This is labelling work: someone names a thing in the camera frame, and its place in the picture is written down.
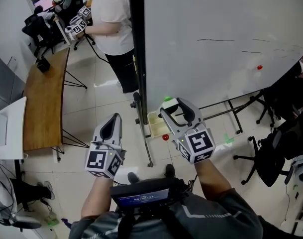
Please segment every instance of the red ball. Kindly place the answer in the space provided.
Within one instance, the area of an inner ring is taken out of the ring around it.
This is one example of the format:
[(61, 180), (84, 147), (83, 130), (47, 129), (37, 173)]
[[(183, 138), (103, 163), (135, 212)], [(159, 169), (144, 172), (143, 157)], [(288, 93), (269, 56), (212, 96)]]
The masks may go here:
[(169, 136), (168, 136), (167, 134), (164, 134), (164, 135), (162, 136), (162, 139), (163, 139), (164, 141), (168, 141), (168, 140), (169, 140)]

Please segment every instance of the electronic display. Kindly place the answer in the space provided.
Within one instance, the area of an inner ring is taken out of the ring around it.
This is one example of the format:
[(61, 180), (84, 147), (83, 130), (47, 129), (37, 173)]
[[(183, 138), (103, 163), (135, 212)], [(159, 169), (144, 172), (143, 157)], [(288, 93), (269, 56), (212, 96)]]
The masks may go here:
[(120, 197), (118, 200), (121, 206), (134, 206), (167, 199), (168, 194), (169, 189), (164, 189), (136, 196)]

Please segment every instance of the black shoe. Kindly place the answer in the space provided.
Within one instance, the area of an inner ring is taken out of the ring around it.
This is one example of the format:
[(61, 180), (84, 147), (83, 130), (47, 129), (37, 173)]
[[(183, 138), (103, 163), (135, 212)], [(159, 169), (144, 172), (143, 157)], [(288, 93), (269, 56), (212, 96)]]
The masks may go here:
[(166, 166), (165, 176), (166, 178), (174, 178), (176, 176), (176, 171), (172, 164)]
[(140, 181), (138, 176), (133, 172), (128, 173), (127, 177), (130, 184), (135, 184)]

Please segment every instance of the computer monitor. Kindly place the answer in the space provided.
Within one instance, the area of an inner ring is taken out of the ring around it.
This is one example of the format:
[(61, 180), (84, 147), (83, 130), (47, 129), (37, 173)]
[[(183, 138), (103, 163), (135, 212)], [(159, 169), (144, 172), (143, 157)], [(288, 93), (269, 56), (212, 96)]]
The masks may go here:
[(40, 1), (37, 1), (34, 5), (35, 5), (35, 7), (41, 5), (44, 10), (47, 10), (53, 6), (53, 0), (40, 0)]

